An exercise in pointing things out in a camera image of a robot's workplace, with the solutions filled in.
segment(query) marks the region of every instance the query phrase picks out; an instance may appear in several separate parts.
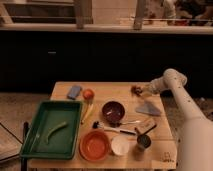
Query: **wall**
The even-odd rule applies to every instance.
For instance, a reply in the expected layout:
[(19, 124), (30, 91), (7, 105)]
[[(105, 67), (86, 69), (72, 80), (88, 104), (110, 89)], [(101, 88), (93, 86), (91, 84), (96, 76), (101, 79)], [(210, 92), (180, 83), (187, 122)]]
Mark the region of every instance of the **wall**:
[(0, 90), (51, 92), (56, 81), (150, 81), (167, 68), (213, 96), (213, 36), (0, 31)]

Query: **green toy vegetable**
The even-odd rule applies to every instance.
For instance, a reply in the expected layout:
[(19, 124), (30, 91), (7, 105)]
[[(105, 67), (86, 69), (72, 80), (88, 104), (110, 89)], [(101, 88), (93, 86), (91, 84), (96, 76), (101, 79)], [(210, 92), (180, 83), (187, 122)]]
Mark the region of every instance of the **green toy vegetable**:
[(49, 139), (53, 135), (53, 133), (55, 133), (56, 131), (58, 131), (62, 128), (65, 128), (67, 125), (68, 125), (68, 123), (64, 121), (64, 122), (56, 125), (54, 128), (52, 128), (46, 136), (46, 144), (49, 144)]

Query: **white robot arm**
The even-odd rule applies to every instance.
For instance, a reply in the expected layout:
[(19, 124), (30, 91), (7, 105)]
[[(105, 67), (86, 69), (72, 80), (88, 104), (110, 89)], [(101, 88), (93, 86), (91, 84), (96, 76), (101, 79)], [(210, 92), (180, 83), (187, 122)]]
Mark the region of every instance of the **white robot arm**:
[(163, 76), (150, 82), (148, 90), (161, 93), (171, 90), (185, 117), (178, 145), (177, 171), (213, 171), (213, 123), (185, 90), (186, 76), (167, 69)]

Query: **small container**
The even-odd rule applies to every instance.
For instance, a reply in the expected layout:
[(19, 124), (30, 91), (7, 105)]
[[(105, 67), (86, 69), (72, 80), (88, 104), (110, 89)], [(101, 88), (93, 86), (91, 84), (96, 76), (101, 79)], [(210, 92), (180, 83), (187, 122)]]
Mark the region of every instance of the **small container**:
[(122, 135), (118, 135), (112, 139), (111, 149), (117, 156), (126, 155), (129, 151), (129, 147), (129, 140)]
[(137, 145), (141, 151), (144, 151), (151, 145), (151, 139), (146, 134), (140, 134), (137, 137)]
[(117, 124), (125, 115), (124, 106), (116, 101), (109, 101), (102, 108), (104, 118), (110, 124)]

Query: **dark red bowl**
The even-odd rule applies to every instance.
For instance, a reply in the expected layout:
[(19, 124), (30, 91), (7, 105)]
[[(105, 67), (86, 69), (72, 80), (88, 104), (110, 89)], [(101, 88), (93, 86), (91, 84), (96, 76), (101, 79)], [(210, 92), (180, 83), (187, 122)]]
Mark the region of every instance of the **dark red bowl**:
[(116, 124), (124, 117), (125, 109), (121, 103), (110, 101), (103, 106), (102, 113), (110, 124)]

